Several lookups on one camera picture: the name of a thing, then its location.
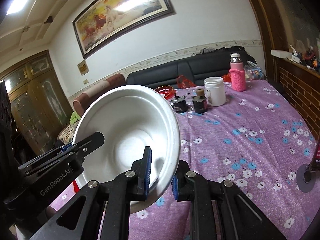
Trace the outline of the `brick pattern counter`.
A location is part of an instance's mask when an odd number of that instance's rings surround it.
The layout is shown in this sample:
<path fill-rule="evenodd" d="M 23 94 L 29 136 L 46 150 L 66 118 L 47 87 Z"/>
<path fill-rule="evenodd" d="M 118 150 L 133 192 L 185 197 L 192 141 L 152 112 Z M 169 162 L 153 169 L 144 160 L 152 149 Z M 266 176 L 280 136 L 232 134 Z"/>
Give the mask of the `brick pattern counter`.
<path fill-rule="evenodd" d="M 319 136 L 319 74 L 288 59 L 276 59 L 279 82 L 289 103 L 303 117 L 312 135 Z"/>

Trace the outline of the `white box on counter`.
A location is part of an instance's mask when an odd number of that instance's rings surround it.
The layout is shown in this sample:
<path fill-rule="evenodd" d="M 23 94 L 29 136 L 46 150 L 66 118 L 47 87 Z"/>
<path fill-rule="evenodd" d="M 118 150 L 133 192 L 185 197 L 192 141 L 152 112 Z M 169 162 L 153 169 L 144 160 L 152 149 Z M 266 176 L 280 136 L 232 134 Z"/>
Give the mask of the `white box on counter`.
<path fill-rule="evenodd" d="M 291 59 L 292 53 L 284 50 L 272 50 L 271 55 L 280 59 Z"/>

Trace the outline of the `red plastic bag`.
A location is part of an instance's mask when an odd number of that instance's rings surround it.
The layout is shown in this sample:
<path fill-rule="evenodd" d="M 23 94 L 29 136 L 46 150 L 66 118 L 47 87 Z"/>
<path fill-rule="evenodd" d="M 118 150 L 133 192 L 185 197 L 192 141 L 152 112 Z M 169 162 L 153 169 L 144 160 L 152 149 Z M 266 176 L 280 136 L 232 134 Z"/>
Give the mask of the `red plastic bag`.
<path fill-rule="evenodd" d="M 186 78 L 184 75 L 180 75 L 177 78 L 177 86 L 179 89 L 187 89 L 191 87 L 196 87 L 196 84 L 193 81 Z"/>

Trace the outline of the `white foam bowl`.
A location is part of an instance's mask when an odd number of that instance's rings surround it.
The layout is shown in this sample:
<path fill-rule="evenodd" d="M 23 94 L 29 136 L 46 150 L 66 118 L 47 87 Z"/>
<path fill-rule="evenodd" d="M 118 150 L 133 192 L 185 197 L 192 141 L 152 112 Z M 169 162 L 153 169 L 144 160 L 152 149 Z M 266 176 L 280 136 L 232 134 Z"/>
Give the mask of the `white foam bowl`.
<path fill-rule="evenodd" d="M 77 143 L 94 132 L 103 134 L 102 146 L 85 157 L 79 188 L 90 180 L 100 183 L 128 171 L 151 147 L 149 195 L 144 202 L 131 202 L 131 213 L 145 210 L 170 186 L 180 159 L 180 129 L 170 105 L 155 90 L 125 85 L 100 96 L 82 116 L 73 137 Z"/>

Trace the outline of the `white plastic jar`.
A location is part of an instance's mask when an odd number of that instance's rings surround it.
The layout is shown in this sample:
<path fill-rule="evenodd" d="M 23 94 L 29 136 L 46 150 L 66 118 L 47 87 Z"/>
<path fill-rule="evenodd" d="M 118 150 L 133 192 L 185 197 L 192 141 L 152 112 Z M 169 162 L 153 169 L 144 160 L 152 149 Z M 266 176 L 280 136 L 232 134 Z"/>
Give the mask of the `white plastic jar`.
<path fill-rule="evenodd" d="M 204 92 L 211 106 L 218 107 L 226 103 L 223 78 L 218 76 L 206 78 L 204 80 Z"/>

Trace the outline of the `framed horse painting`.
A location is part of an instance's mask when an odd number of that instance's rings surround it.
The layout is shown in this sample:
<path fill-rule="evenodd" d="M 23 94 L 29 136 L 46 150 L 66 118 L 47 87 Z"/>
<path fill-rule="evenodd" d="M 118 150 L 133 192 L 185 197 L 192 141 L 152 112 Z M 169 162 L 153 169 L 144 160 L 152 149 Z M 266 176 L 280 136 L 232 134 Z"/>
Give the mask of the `framed horse painting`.
<path fill-rule="evenodd" d="M 174 12 L 170 0 L 94 0 L 73 21 L 83 58 L 119 36 Z"/>

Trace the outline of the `red scalloped glass plate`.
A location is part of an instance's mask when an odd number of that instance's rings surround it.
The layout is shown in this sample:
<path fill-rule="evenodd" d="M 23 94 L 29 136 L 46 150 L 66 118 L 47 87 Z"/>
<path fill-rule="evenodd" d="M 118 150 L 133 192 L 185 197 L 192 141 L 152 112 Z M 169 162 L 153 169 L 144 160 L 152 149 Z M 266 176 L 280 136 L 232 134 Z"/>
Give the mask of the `red scalloped glass plate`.
<path fill-rule="evenodd" d="M 174 87 L 172 86 L 161 86 L 156 88 L 155 91 L 161 94 L 161 96 L 163 96 L 165 100 L 172 99 L 173 97 L 175 97 L 176 93 Z"/>

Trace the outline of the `clear snack bag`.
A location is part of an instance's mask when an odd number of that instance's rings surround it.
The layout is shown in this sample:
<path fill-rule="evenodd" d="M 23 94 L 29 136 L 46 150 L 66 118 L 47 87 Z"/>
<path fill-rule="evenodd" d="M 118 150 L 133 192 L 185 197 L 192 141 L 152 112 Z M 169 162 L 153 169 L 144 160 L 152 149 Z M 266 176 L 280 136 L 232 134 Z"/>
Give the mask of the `clear snack bag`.
<path fill-rule="evenodd" d="M 245 78 L 246 80 L 263 80 L 264 73 L 263 70 L 254 62 L 247 61 L 244 65 Z"/>

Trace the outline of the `pink sleeved thermos bottle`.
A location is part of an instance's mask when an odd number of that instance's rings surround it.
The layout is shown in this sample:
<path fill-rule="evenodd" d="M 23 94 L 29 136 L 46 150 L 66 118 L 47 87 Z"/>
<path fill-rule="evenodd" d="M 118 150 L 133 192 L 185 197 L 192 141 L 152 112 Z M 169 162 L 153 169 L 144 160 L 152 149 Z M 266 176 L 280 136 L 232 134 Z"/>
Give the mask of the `pink sleeved thermos bottle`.
<path fill-rule="evenodd" d="M 231 53 L 230 70 L 232 89 L 238 92 L 246 90 L 244 64 L 239 53 Z"/>

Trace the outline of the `wooden glass door cabinet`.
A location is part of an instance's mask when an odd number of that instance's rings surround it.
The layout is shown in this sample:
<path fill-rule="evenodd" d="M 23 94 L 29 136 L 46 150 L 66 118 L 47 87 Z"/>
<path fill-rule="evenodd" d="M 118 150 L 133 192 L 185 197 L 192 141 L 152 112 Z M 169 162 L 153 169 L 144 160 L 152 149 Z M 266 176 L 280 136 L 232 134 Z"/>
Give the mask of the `wooden glass door cabinet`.
<path fill-rule="evenodd" d="M 62 90 L 49 51 L 1 71 L 17 127 L 37 154 L 51 150 L 69 125 L 72 108 Z"/>

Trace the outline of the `black leather sofa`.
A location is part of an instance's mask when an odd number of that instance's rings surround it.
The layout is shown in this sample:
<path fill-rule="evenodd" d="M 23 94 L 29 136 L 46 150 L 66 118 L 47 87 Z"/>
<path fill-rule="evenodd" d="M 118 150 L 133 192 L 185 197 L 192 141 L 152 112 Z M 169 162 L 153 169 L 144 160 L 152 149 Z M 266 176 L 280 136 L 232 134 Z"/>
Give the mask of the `black leather sofa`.
<path fill-rule="evenodd" d="M 256 60 L 245 51 L 244 47 L 222 47 L 205 54 L 196 54 L 132 72 L 126 78 L 126 83 L 128 85 L 142 85 L 152 89 L 161 86 L 177 88 L 178 77 L 184 76 L 195 85 L 202 86 L 206 78 L 223 76 L 229 72 L 232 53 L 239 53 L 244 64 L 247 61 L 256 63 Z"/>

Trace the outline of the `black jar with cork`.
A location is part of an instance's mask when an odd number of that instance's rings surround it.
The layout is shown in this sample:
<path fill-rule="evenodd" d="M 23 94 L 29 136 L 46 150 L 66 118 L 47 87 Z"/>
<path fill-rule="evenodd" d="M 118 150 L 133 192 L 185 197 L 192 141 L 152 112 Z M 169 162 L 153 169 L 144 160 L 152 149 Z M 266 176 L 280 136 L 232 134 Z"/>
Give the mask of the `black jar with cork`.
<path fill-rule="evenodd" d="M 192 96 L 194 111 L 199 114 L 207 111 L 207 98 L 205 97 L 204 89 L 198 88 L 195 90 L 196 95 Z"/>

